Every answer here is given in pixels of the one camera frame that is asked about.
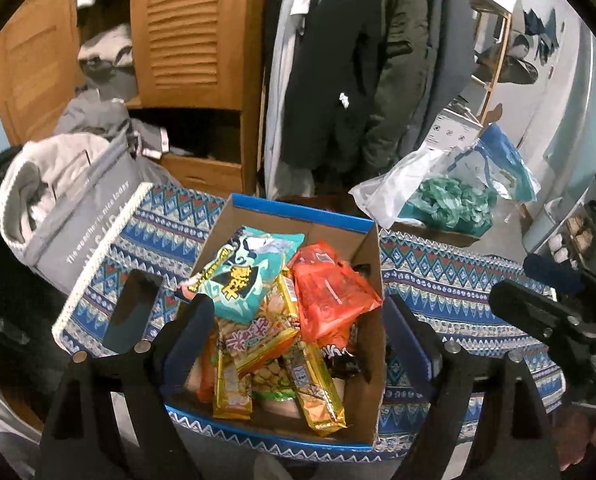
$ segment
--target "teal snack bag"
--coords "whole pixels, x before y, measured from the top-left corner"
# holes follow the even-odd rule
[[[247,324],[303,241],[303,234],[269,234],[242,227],[227,244],[229,257],[199,283],[197,292],[213,300],[216,316]]]

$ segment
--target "patterned tablecloth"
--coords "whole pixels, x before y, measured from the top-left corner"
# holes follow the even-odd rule
[[[173,291],[188,277],[217,220],[221,198],[176,187],[143,185],[123,211],[122,218],[85,267],[71,293],[54,337],[68,352],[86,349],[96,356],[110,352],[101,342],[108,320],[131,269],[164,277],[163,287],[145,331],[153,339],[175,317]],[[412,311],[443,338],[458,340],[468,351],[502,355],[521,349],[536,378],[548,410],[560,402],[564,381],[547,356],[544,345],[493,316],[488,293],[494,283],[511,278],[545,292],[529,280],[517,263],[496,256],[479,256],[456,247],[408,234],[380,232],[385,294],[400,294]],[[471,440],[482,406],[473,396],[461,439]],[[387,362],[387,384],[378,433],[371,447],[324,446],[264,433],[245,433],[228,421],[184,413],[168,406],[172,420],[190,431],[221,438],[240,446],[289,458],[316,461],[372,462],[406,454],[427,414],[428,405],[412,389],[397,357]]]

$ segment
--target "screw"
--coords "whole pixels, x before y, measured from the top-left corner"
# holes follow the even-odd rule
[[[73,362],[75,363],[83,363],[84,361],[86,361],[86,358],[89,356],[88,353],[86,353],[84,350],[81,350],[79,352],[76,352],[75,354],[73,354]]]
[[[133,347],[133,350],[134,352],[136,352],[136,354],[143,354],[145,352],[148,352],[150,349],[151,343],[145,341],[144,339],[142,341],[138,341]]]
[[[591,363],[591,365],[596,369],[596,355],[592,355],[589,358],[589,362]]]
[[[511,350],[507,355],[514,363],[521,363],[523,361],[523,356],[518,350]]]
[[[450,354],[457,354],[462,347],[456,341],[446,341],[444,343],[444,349]]]

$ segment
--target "wooden cabinet door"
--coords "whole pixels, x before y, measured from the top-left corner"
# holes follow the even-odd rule
[[[25,0],[0,32],[0,119],[11,144],[50,136],[82,81],[75,0]]]
[[[241,110],[247,1],[130,1],[143,107]]]

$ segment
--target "black phone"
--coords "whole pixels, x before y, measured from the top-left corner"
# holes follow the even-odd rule
[[[105,348],[124,354],[142,339],[161,284],[157,274],[139,269],[129,273],[102,338]]]

